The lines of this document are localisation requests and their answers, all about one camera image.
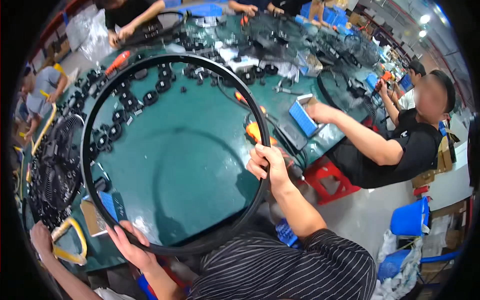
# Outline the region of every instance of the teal table surface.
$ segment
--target teal table surface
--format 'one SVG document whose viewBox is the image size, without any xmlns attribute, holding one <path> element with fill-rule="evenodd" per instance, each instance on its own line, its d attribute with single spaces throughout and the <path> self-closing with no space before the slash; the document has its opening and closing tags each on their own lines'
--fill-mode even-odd
<svg viewBox="0 0 480 300">
<path fill-rule="evenodd" d="M 161 47 L 144 53 L 165 53 Z M 108 66 L 120 52 L 109 55 L 102 62 Z M 258 181 L 245 166 L 249 160 L 252 140 L 246 135 L 244 119 L 248 111 L 229 100 L 218 87 L 210 86 L 210 78 L 203 85 L 182 75 L 183 63 L 174 63 L 177 76 L 172 88 L 160 95 L 159 100 L 133 117 L 129 126 L 122 125 L 122 136 L 115 141 L 111 153 L 101 153 L 96 162 L 101 164 L 121 200 L 125 216 L 142 231 L 152 243 L 172 245 L 205 230 L 247 206 L 258 188 Z M 371 70 L 360 70 L 359 79 L 365 79 Z M 130 90 L 142 100 L 144 94 L 155 89 L 157 68 L 148 70 L 141 81 L 132 81 Z M 279 76 L 265 76 L 266 85 L 258 81 L 250 85 L 256 101 L 269 115 L 300 128 L 289 115 L 288 109 L 296 96 L 275 93 L 272 87 Z M 185 86 L 187 92 L 180 93 Z M 72 85 L 60 101 L 64 101 L 76 88 Z M 233 96 L 235 90 L 226 88 Z M 312 93 L 325 102 L 316 78 L 303 77 L 291 90 Z M 84 112 L 89 114 L 95 100 L 85 102 Z M 115 105 L 121 108 L 118 96 L 110 96 L 101 107 L 94 123 L 112 124 Z M 361 107 L 350 111 L 356 120 L 364 119 L 368 112 Z M 308 164 L 320 158 L 344 137 L 335 125 L 327 125 L 307 144 Z M 93 178 L 102 175 L 97 164 L 92 166 Z M 88 235 L 83 214 L 79 208 L 85 195 L 82 188 L 71 209 L 79 222 L 88 245 L 87 265 L 76 270 L 96 270 L 125 262 L 108 235 L 92 238 Z M 78 252 L 80 243 L 73 230 L 58 242 L 66 250 Z"/>
</svg>

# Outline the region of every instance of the stool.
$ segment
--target stool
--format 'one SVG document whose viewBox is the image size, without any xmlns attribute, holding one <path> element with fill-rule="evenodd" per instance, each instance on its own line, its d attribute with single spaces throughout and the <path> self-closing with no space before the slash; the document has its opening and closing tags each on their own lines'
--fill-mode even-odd
<svg viewBox="0 0 480 300">
<path fill-rule="evenodd" d="M 304 173 L 305 181 L 311 185 L 320 196 L 318 201 L 319 205 L 329 203 L 361 189 L 358 186 L 352 185 L 348 178 L 345 177 L 331 161 L 328 161 L 326 164 L 323 164 L 321 161 L 322 159 L 317 159 Z M 329 176 L 333 176 L 335 180 L 340 183 L 334 194 L 327 192 L 320 182 L 321 179 L 328 178 Z"/>
</svg>

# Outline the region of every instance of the striped shirt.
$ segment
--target striped shirt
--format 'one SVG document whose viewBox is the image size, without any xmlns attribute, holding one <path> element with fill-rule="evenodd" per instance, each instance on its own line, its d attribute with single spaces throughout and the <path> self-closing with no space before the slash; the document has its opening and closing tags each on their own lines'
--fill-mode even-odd
<svg viewBox="0 0 480 300">
<path fill-rule="evenodd" d="M 241 234 L 202 258 L 188 300 L 366 299 L 375 263 L 356 243 L 321 229 L 287 247 L 259 232 Z"/>
</svg>

